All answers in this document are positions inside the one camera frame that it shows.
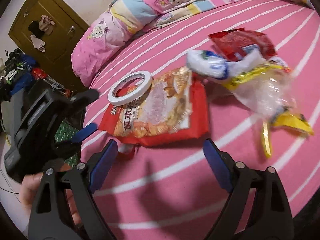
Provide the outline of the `red orange snack bag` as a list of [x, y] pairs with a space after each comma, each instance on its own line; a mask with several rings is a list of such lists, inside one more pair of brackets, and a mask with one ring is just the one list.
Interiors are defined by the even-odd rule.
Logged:
[[204, 86], [188, 67], [170, 70], [152, 78], [148, 91], [133, 102], [110, 103], [99, 130], [144, 147], [199, 139], [209, 132]]

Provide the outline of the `clear yellow plastic bag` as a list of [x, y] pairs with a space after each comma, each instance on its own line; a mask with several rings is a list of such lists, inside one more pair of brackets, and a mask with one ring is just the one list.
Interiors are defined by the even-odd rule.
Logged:
[[314, 135], [292, 96], [291, 81], [289, 67], [276, 61], [267, 61], [222, 83], [243, 105], [262, 118], [260, 137], [267, 158], [272, 155], [272, 128], [283, 127], [305, 135]]

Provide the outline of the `white blue wrapper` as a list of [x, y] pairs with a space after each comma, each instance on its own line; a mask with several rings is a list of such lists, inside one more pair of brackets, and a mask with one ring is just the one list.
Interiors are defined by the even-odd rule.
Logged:
[[226, 80], [236, 77], [243, 72], [249, 72], [256, 66], [266, 62], [258, 49], [253, 49], [239, 61], [228, 61], [224, 57], [208, 50], [191, 50], [187, 52], [187, 67], [193, 72], [212, 77], [217, 80]]

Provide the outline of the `small red wrapper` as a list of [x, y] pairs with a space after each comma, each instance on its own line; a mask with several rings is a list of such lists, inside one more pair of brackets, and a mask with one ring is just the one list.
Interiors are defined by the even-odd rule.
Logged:
[[254, 49], [265, 59], [277, 55], [272, 41], [264, 33], [244, 28], [221, 31], [209, 35], [213, 50], [229, 61], [240, 61]]

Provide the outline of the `brown wooden door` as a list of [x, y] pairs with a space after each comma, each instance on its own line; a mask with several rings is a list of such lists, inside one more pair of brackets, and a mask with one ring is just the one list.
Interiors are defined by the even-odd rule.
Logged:
[[85, 87], [73, 73], [71, 54], [87, 28], [88, 24], [63, 0], [26, 0], [9, 36], [54, 80], [81, 92]]

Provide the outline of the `pink striped bed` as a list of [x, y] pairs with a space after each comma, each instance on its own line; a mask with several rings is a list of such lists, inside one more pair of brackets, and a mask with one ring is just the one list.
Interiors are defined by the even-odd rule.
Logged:
[[244, 0], [192, 16], [132, 42], [91, 86], [100, 98], [86, 111], [85, 123], [100, 123], [109, 110], [108, 91], [129, 73], [154, 77], [182, 67], [191, 49], [210, 50], [209, 35], [245, 28], [265, 33], [291, 68], [299, 110], [314, 130], [308, 138], [278, 129], [271, 133], [273, 153], [261, 152], [257, 117], [233, 96], [217, 98], [217, 85], [202, 84], [208, 102], [197, 112], [188, 134], [170, 144], [139, 147], [130, 160], [113, 165], [94, 195], [118, 239], [203, 239], [227, 198], [202, 150], [211, 138], [236, 161], [264, 170], [274, 166], [294, 215], [319, 188], [319, 15], [280, 0]]

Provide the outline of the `white tape roll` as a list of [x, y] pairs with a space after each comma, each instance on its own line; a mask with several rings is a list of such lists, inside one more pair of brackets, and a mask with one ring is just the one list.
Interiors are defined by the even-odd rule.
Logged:
[[150, 72], [142, 70], [121, 78], [109, 91], [108, 101], [114, 106], [122, 106], [143, 96], [152, 85]]

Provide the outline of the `cluttered clothes shelf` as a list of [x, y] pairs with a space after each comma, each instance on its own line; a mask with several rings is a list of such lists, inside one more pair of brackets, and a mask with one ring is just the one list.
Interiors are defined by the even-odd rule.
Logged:
[[47, 74], [39, 63], [20, 48], [5, 52], [7, 59], [1, 60], [1, 101], [9, 101], [11, 96], [36, 81], [44, 81], [49, 88], [69, 97], [71, 91]]

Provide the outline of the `clothes hanging on door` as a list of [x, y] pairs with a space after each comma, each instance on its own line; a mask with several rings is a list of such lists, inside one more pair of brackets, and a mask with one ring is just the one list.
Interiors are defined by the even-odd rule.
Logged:
[[50, 35], [56, 23], [53, 19], [47, 15], [42, 15], [39, 21], [32, 21], [28, 26], [28, 30], [31, 32], [31, 42], [35, 49], [44, 53], [46, 51], [46, 43], [42, 40], [44, 35]]

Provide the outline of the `colourful striped cartoon quilt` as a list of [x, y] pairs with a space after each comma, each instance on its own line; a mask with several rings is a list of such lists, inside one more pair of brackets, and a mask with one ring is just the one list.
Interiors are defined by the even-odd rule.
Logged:
[[[242, 0], [114, 0], [87, 29], [71, 54], [72, 69], [89, 87], [99, 69], [138, 33]], [[310, 0], [286, 0], [312, 7]]]

